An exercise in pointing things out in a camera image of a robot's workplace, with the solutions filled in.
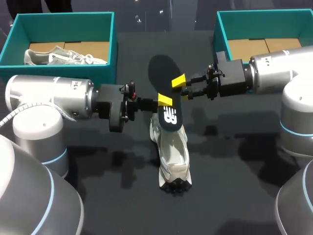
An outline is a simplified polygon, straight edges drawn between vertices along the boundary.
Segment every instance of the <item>white cable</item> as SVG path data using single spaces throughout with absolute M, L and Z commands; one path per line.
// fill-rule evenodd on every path
M 52 108 L 55 108 L 57 111 L 59 111 L 59 113 L 61 114 L 61 116 L 64 119 L 67 119 L 69 121 L 76 121 L 74 118 L 67 115 L 59 106 L 57 106 L 51 102 L 35 102 L 35 103 L 23 104 L 20 107 L 18 107 L 17 109 L 10 112 L 4 119 L 2 119 L 0 121 L 0 127 L 3 127 L 9 120 L 11 120 L 14 116 L 16 116 L 21 111 L 23 111 L 25 109 L 29 109 L 29 108 L 34 107 L 34 106 L 40 106 L 40 105 L 46 105 L 46 106 L 50 106 Z

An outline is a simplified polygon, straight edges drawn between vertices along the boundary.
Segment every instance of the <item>black tabletop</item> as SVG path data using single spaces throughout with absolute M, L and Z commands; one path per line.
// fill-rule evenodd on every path
M 119 33 L 117 83 L 133 80 L 141 97 L 155 97 L 148 64 L 167 55 L 187 77 L 212 62 L 213 33 Z M 241 95 L 182 101 L 192 188 L 158 187 L 150 113 L 139 112 L 122 134 L 96 118 L 65 123 L 85 235 L 278 235 L 274 201 L 294 174 L 276 148 L 281 95 Z M 1 97 L 1 117 L 6 113 Z M 12 126 L 1 134 L 12 138 Z

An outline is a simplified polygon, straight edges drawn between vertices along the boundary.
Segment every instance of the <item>teal bin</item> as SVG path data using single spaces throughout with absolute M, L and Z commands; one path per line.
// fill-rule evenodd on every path
M 285 9 L 217 12 L 213 47 L 215 52 L 225 51 L 229 60 L 233 60 L 233 56 L 228 40 L 274 38 L 297 38 L 302 47 L 313 45 L 313 11 Z
M 105 65 L 24 65 L 30 43 L 110 42 Z M 113 12 L 19 14 L 0 54 L 0 77 L 17 74 L 89 78 L 115 84 L 117 39 Z

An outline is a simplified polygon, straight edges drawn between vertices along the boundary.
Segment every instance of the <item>cardboard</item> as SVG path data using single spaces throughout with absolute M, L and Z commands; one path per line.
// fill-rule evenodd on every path
M 233 60 L 242 59 L 248 62 L 253 55 L 268 53 L 268 47 L 264 39 L 238 39 L 228 40 Z
M 265 39 L 270 52 L 300 48 L 301 44 L 297 38 L 270 38 Z
M 65 50 L 73 50 L 79 54 L 90 54 L 94 58 L 108 61 L 110 52 L 109 42 L 65 42 Z
M 55 46 L 59 46 L 64 48 L 64 42 L 58 43 L 30 43 L 29 49 L 36 51 L 36 52 L 49 52 L 55 48 Z

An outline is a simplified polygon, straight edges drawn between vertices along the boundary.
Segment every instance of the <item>white sneaker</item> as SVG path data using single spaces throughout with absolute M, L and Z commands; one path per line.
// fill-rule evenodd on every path
M 56 46 L 49 52 L 35 52 L 31 49 L 25 51 L 25 65 L 85 65 L 107 64 L 106 61 L 93 58 L 92 55 L 81 55 L 72 50 L 65 50 Z
M 177 132 L 164 131 L 153 114 L 150 138 L 158 146 L 160 155 L 159 186 L 166 191 L 183 191 L 191 187 L 187 136 L 183 126 Z

